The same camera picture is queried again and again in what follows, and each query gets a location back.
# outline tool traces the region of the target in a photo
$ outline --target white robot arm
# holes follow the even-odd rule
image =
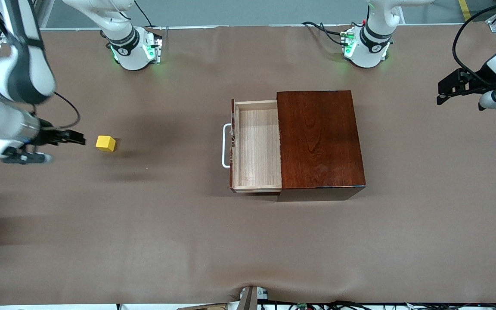
[[[134,27],[122,11],[133,0],[63,0],[97,24],[110,43],[114,59],[128,70],[139,70],[157,57],[158,38],[142,27]]]
[[[11,49],[8,57],[0,57],[0,158],[6,163],[45,163],[50,155],[29,153],[26,145],[85,144],[85,139],[81,133],[55,129],[13,105],[44,102],[55,91],[55,78],[30,1],[0,0],[0,15]]]
[[[362,68],[372,68],[384,59],[397,28],[400,6],[423,6],[434,0],[366,0],[369,16],[362,25],[346,31],[344,57]]]
[[[453,57],[462,68],[456,69],[437,83],[438,105],[443,104],[454,96],[482,94],[478,103],[478,109],[480,111],[496,109],[496,54],[488,59],[477,72],[470,70],[456,55],[456,43],[464,27],[477,16],[494,8],[496,8],[496,5],[476,13],[461,26],[453,42]]]

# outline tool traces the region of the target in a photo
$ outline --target wooden drawer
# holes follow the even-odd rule
[[[232,101],[230,187],[282,201],[344,200],[366,186],[351,92]]]

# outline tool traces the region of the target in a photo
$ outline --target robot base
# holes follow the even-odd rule
[[[122,65],[124,69],[140,70],[150,63],[160,63],[162,39],[156,39],[154,33],[146,31],[142,27],[134,27],[139,33],[139,44],[131,51],[130,55],[124,56],[120,51],[114,51],[114,60]]]
[[[380,63],[380,61],[386,59],[386,51],[390,47],[388,43],[382,50],[378,53],[371,53],[369,48],[366,47],[360,38],[360,32],[362,27],[352,27],[346,30],[344,34],[344,42],[348,46],[344,47],[344,58],[351,61],[354,65],[362,68],[372,68]]]

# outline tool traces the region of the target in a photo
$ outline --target wire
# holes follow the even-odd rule
[[[317,29],[319,29],[319,30],[323,31],[323,32],[326,34],[326,36],[327,36],[327,37],[329,37],[329,39],[330,39],[332,42],[334,42],[334,43],[336,43],[336,44],[339,44],[339,45],[342,45],[343,47],[347,47],[347,46],[348,46],[348,44],[347,44],[347,43],[339,42],[339,41],[336,41],[335,39],[333,39],[333,38],[330,36],[331,34],[332,34],[332,35],[340,35],[340,33],[337,33],[337,32],[335,32],[335,31],[331,31],[331,30],[327,30],[327,29],[325,28],[325,26],[323,25],[323,23],[320,23],[319,25],[317,25],[317,24],[315,24],[315,23],[313,23],[313,22],[303,22],[303,23],[301,23],[301,24],[302,24],[302,25],[306,25],[306,26],[307,26],[307,25],[315,26],[315,28],[317,28]]]
[[[33,103],[30,103],[30,105],[32,106],[32,114],[33,115],[37,115],[37,106]]]
[[[342,45],[343,47],[347,47],[347,46],[348,46],[348,44],[347,44],[347,43],[345,43],[345,42],[338,42],[338,41],[336,41],[335,39],[333,39],[333,38],[329,35],[329,32],[325,29],[325,26],[324,26],[322,23],[321,23],[321,25],[320,25],[320,26],[323,28],[323,30],[324,30],[324,32],[325,32],[325,34],[326,34],[326,36],[327,36],[327,37],[329,37],[330,41],[332,41],[332,42],[334,42],[334,43],[336,43],[336,44]]]
[[[327,33],[330,33],[330,34],[334,34],[334,35],[340,35],[340,33],[337,33],[335,31],[330,31],[330,30],[326,30],[325,28],[322,28],[321,26],[313,23],[313,22],[304,22],[304,23],[301,23],[302,25],[311,25],[311,26],[314,26],[315,28],[321,30],[321,31],[324,31],[324,32],[327,32]]]
[[[146,14],[144,13],[143,9],[139,6],[139,4],[137,3],[136,0],[134,0],[134,3],[135,5],[137,6],[137,8],[141,11],[141,13],[143,13],[143,16],[145,16],[146,18],[146,21],[148,22],[148,26],[146,27],[154,27],[154,25],[150,22],[150,19],[148,19],[148,17],[146,16]]]
[[[65,126],[59,126],[58,128],[66,129],[66,128],[71,128],[71,127],[77,125],[79,123],[79,121],[81,120],[81,115],[79,114],[79,111],[77,110],[77,108],[72,104],[72,102],[70,102],[67,98],[65,98],[63,95],[59,94],[58,92],[55,92],[55,95],[61,97],[62,100],[65,100],[65,102],[67,104],[69,104],[76,112],[76,120],[74,122],[72,122],[68,125],[65,125]]]
[[[329,308],[332,308],[333,310],[340,310],[342,308],[350,308],[351,310],[370,310],[370,308],[365,307],[362,304],[357,304],[356,302],[352,301],[335,301],[330,304],[327,304]]]
[[[369,20],[369,16],[370,16],[370,6],[366,6],[366,19],[364,20],[365,23]],[[358,24],[356,22],[351,22],[351,25],[362,27],[362,26],[364,26],[364,23]]]
[[[122,13],[122,11],[120,11],[120,9],[118,8],[118,6],[116,6],[116,4],[114,4],[114,1],[113,0],[108,0],[108,2],[110,2],[110,4],[112,4],[112,6],[114,6],[114,8],[116,9],[116,11],[122,15],[123,18],[125,18],[126,20],[131,20],[128,16],[124,15]]]
[[[462,30],[464,30],[464,28],[470,24],[470,22],[474,19],[476,19],[477,16],[480,16],[482,14],[484,14],[485,12],[489,12],[491,10],[494,10],[496,9],[496,5],[494,6],[490,6],[488,8],[485,8],[479,12],[477,12],[476,14],[472,15],[470,18],[468,18],[468,20],[466,20],[464,22],[464,24],[462,24],[462,26],[460,26],[460,29],[459,31],[457,32],[457,34],[455,35],[455,39],[453,40],[453,58],[455,59],[456,63],[458,63],[458,65],[460,65],[464,70],[466,70],[468,73],[470,73],[472,76],[474,76],[476,79],[480,80],[480,82],[484,83],[485,85],[492,85],[492,83],[488,82],[488,81],[485,81],[484,79],[482,79],[480,76],[478,76],[478,74],[472,70],[470,70],[470,68],[468,68],[467,65],[465,65],[464,63],[462,63],[462,61],[459,59],[457,53],[456,53],[456,45],[457,43],[459,42],[459,37],[462,33]]]
[[[471,304],[461,304],[460,306],[450,306],[449,304],[422,304],[415,303],[413,306],[419,308],[413,308],[413,310],[459,310],[463,307],[468,307]]]

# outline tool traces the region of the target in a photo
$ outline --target yellow floor stripe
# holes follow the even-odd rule
[[[469,20],[470,10],[468,9],[468,4],[466,4],[466,0],[459,0],[460,9],[462,10],[462,15],[464,15],[464,20]]]

